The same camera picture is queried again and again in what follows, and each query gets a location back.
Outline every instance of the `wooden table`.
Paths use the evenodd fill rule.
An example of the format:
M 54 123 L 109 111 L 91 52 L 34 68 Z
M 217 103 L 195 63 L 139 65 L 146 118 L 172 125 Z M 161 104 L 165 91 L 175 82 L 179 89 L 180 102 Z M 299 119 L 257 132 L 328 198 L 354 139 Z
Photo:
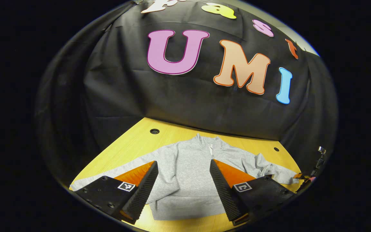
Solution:
M 159 129 L 160 132 L 159 134 L 151 134 L 151 129 Z M 300 169 L 296 162 L 278 141 L 218 135 L 194 128 L 144 118 L 94 158 L 94 160 L 75 177 L 74 181 L 114 169 L 165 145 L 189 140 L 195 137 L 197 133 L 203 137 L 213 138 L 218 136 L 229 145 L 239 147 L 255 155 L 262 153 L 269 162 L 300 173 Z M 298 184 L 283 186 L 291 191 L 296 191 L 302 182 L 303 180 L 300 180 Z M 144 206 L 140 218 L 136 221 L 134 226 L 150 232 L 222 232 L 236 228 L 228 221 L 225 213 L 188 220 L 154 220 L 149 205 Z

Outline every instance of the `sweatshirt sleeve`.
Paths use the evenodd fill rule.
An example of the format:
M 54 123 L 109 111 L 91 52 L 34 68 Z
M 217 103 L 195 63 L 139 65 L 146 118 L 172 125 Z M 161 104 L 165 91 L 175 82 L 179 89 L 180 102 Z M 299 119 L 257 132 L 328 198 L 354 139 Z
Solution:
M 296 172 L 265 160 L 262 153 L 256 156 L 247 153 L 245 157 L 242 158 L 242 162 L 246 173 L 255 178 L 273 175 L 272 179 L 280 184 L 290 185 L 299 183 L 298 179 L 293 178 L 294 175 L 297 174 Z
M 150 202 L 165 197 L 166 195 L 171 194 L 179 189 L 179 185 L 175 177 L 176 159 L 177 152 L 173 151 L 173 149 L 169 146 L 164 146 L 151 153 L 138 157 L 122 166 L 116 167 L 115 169 L 108 170 L 104 173 L 88 178 L 78 179 L 74 182 L 74 184 L 71 185 L 71 188 L 73 191 L 77 191 L 91 182 L 94 182 L 101 176 L 106 175 L 111 178 L 115 178 L 116 176 L 155 160 L 157 161 L 158 165 L 158 176 L 146 203 L 149 204 Z

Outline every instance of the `black background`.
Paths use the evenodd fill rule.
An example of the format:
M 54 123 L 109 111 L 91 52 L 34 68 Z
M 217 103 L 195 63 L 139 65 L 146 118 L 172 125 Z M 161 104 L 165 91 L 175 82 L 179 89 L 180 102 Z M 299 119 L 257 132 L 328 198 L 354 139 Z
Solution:
M 0 1 L 0 226 L 7 231 L 124 230 L 56 183 L 39 155 L 33 125 L 48 62 L 119 3 Z M 362 194 L 371 192 L 371 5 L 253 4 L 301 34 L 326 62 L 338 89 L 340 125 L 336 149 L 312 188 L 247 231 L 371 231 L 371 195 Z

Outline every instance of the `foam letter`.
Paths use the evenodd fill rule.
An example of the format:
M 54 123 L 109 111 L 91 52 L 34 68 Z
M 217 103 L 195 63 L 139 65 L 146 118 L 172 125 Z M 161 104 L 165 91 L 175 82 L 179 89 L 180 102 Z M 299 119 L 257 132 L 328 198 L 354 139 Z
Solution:
M 214 82 L 218 85 L 232 86 L 234 80 L 231 74 L 234 69 L 239 88 L 243 87 L 253 75 L 247 90 L 255 94 L 264 94 L 265 74 L 270 59 L 257 53 L 250 62 L 247 62 L 240 44 L 228 40 L 221 40 L 220 44 L 224 47 L 224 58 L 220 74 L 214 77 Z
M 259 32 L 261 32 L 261 33 L 263 33 L 265 35 L 268 35 L 270 37 L 273 37 L 274 36 L 274 34 L 271 32 L 271 28 L 268 25 L 266 25 L 266 24 L 264 24 L 264 23 L 262 23 L 262 22 L 260 22 L 259 20 L 256 20 L 256 19 L 253 19 L 253 23 L 254 23 L 253 26 Z
M 296 58 L 299 59 L 299 56 L 296 54 L 297 48 L 293 45 L 293 42 L 286 39 L 286 42 L 289 43 L 289 49 L 291 54 Z
M 148 47 L 148 65 L 159 73 L 180 75 L 189 72 L 197 63 L 200 47 L 203 39 L 210 37 L 206 31 L 187 30 L 183 35 L 187 37 L 187 44 L 183 58 L 178 62 L 170 62 L 165 59 L 165 50 L 168 39 L 175 34 L 171 30 L 153 31 L 148 34 L 150 45 Z
M 163 7 L 164 5 L 173 6 L 178 1 L 177 0 L 155 0 L 154 3 L 148 9 L 143 10 L 141 13 L 160 11 L 160 10 L 165 9 L 165 7 Z
M 216 3 L 207 3 L 207 5 L 208 6 L 202 6 L 201 9 L 210 13 L 220 14 L 229 19 L 237 18 L 236 16 L 234 16 L 234 10 L 227 6 L 223 6 Z
M 285 68 L 279 68 L 279 71 L 281 73 L 281 85 L 280 92 L 276 95 L 276 99 L 283 104 L 289 104 L 290 80 L 293 75 Z

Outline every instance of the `gray sweatshirt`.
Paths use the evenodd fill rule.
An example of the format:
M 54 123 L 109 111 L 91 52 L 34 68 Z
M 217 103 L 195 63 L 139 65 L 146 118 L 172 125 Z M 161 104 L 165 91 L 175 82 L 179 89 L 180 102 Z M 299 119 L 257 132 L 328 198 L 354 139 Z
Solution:
M 219 137 L 196 137 L 163 146 L 107 172 L 79 179 L 71 185 L 74 191 L 103 175 L 116 177 L 138 166 L 156 160 L 158 176 L 150 192 L 154 220 L 182 220 L 225 213 L 210 174 L 211 159 L 219 160 L 249 175 L 260 178 L 273 175 L 281 184 L 298 183 L 292 170 L 273 164 L 262 154 L 253 155 L 232 147 Z

